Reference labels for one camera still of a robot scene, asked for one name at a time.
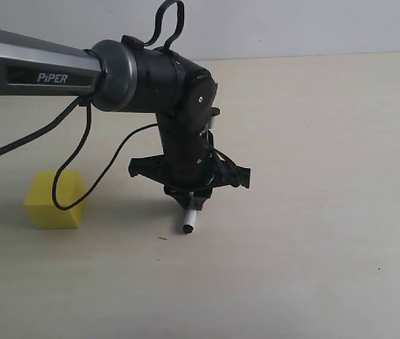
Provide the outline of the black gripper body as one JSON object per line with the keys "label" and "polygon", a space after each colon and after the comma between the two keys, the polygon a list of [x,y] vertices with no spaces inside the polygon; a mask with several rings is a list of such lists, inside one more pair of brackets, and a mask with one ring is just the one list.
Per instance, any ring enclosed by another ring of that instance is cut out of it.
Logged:
{"label": "black gripper body", "polygon": [[128,166],[131,177],[141,175],[164,186],[167,195],[209,191],[223,186],[250,187],[250,169],[228,165],[214,158],[200,165],[174,170],[163,155],[133,158]]}

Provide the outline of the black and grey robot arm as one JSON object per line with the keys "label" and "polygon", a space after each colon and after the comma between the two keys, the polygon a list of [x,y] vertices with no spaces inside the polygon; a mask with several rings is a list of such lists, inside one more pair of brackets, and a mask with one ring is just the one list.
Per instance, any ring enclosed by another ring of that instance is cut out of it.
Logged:
{"label": "black and grey robot arm", "polygon": [[250,185],[250,170],[214,146],[216,94],[207,69],[134,37],[76,49],[0,30],[0,96],[72,96],[88,109],[154,114],[163,154],[134,158],[128,171],[183,208],[201,210],[214,188]]}

